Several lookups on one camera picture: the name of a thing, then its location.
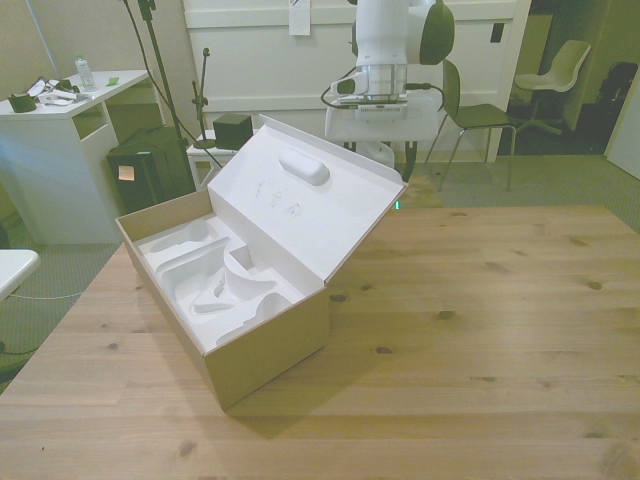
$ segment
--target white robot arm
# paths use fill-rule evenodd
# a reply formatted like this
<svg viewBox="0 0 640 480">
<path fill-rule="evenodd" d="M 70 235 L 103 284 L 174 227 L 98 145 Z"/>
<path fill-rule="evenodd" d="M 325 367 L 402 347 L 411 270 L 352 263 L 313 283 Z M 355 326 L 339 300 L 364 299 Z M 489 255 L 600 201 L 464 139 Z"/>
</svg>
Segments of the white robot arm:
<svg viewBox="0 0 640 480">
<path fill-rule="evenodd" d="M 439 103 L 432 95 L 407 92 L 407 67 L 437 65 L 451 52 L 453 15 L 443 0 L 349 2 L 357 4 L 352 42 L 356 67 L 330 87 L 339 97 L 325 102 L 325 134 L 331 140 L 356 142 L 361 153 L 392 166 L 388 147 L 364 142 L 435 136 Z"/>
</svg>

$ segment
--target open cardboard box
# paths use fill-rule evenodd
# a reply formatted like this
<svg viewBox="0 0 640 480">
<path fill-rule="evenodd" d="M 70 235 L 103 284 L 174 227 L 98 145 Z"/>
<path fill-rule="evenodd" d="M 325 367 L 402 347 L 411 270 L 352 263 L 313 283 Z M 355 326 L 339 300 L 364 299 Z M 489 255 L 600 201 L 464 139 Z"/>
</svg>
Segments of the open cardboard box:
<svg viewBox="0 0 640 480">
<path fill-rule="evenodd" d="M 223 409 L 328 342 L 327 283 L 406 188 L 395 170 L 262 119 L 207 190 L 117 219 Z"/>
</svg>

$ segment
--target paper sign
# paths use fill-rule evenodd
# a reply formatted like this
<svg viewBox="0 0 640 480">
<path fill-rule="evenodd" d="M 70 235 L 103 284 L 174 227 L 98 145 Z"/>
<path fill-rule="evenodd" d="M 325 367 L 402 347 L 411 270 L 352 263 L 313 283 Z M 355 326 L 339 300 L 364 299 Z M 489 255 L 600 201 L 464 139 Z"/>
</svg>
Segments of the paper sign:
<svg viewBox="0 0 640 480">
<path fill-rule="evenodd" d="M 136 180 L 134 168 L 129 165 L 118 165 L 118 180 L 134 182 Z"/>
<path fill-rule="evenodd" d="M 289 1 L 289 35 L 311 35 L 311 0 Z"/>
</svg>

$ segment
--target microphone stand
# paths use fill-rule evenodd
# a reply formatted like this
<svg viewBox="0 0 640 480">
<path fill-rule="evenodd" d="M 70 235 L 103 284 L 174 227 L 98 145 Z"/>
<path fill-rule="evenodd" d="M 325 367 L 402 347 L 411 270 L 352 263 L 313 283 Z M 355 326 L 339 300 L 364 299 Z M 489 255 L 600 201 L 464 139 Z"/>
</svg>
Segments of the microphone stand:
<svg viewBox="0 0 640 480">
<path fill-rule="evenodd" d="M 200 94 L 198 94 L 196 81 L 193 80 L 193 82 L 191 82 L 191 84 L 193 85 L 193 94 L 195 95 L 195 98 L 191 100 L 191 103 L 194 103 L 196 106 L 196 113 L 198 115 L 198 121 L 200 122 L 200 129 L 202 130 L 202 140 L 198 140 L 193 146 L 195 148 L 200 148 L 203 150 L 216 146 L 215 139 L 207 139 L 207 132 L 204 126 L 204 116 L 202 115 L 202 108 L 205 105 L 209 105 L 209 99 L 204 96 L 204 74 L 207 71 L 208 56 L 209 49 L 205 48 L 202 51 L 202 81 L 200 82 Z"/>
<path fill-rule="evenodd" d="M 186 138 L 182 137 L 182 131 L 180 130 L 180 124 L 178 123 L 178 115 L 176 113 L 176 107 L 173 103 L 173 98 L 171 98 L 171 90 L 169 89 L 169 81 L 167 80 L 167 74 L 164 69 L 164 64 L 162 63 L 162 56 L 160 55 L 160 48 L 158 47 L 158 40 L 156 39 L 156 34 L 153 29 L 151 16 L 151 10 L 156 9 L 155 0 L 138 0 L 138 6 L 140 7 L 140 13 L 142 14 L 142 19 L 146 22 L 147 28 L 149 30 L 149 36 L 151 37 L 151 43 L 153 45 L 153 51 L 156 55 L 156 61 L 158 62 L 158 69 L 160 70 L 160 76 L 162 77 L 162 84 L 164 85 L 164 91 L 167 95 L 167 103 L 169 104 L 169 110 L 171 111 L 171 118 L 173 118 L 173 126 L 176 129 L 176 135 L 178 136 L 178 146 L 180 147 L 180 153 L 182 154 L 182 161 L 184 167 L 187 171 L 187 178 L 189 179 L 190 185 L 195 192 L 196 185 L 193 181 L 193 176 L 191 175 L 191 168 L 189 167 L 189 158 L 187 157 L 187 145 L 189 144 Z"/>
</svg>

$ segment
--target chair backrest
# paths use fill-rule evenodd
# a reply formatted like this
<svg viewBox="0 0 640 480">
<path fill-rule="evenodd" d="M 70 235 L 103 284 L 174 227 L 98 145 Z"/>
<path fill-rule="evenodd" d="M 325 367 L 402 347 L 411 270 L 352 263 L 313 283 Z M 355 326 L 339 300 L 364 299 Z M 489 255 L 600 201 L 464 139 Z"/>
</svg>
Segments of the chair backrest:
<svg viewBox="0 0 640 480">
<path fill-rule="evenodd" d="M 449 60 L 442 61 L 442 91 L 444 92 L 444 111 L 455 120 L 460 108 L 460 73 Z"/>
<path fill-rule="evenodd" d="M 591 45 L 578 40 L 569 40 L 562 46 L 551 62 L 549 70 L 558 82 L 556 85 L 558 88 L 554 88 L 554 90 L 566 92 L 573 88 L 589 50 L 591 50 Z"/>
</svg>

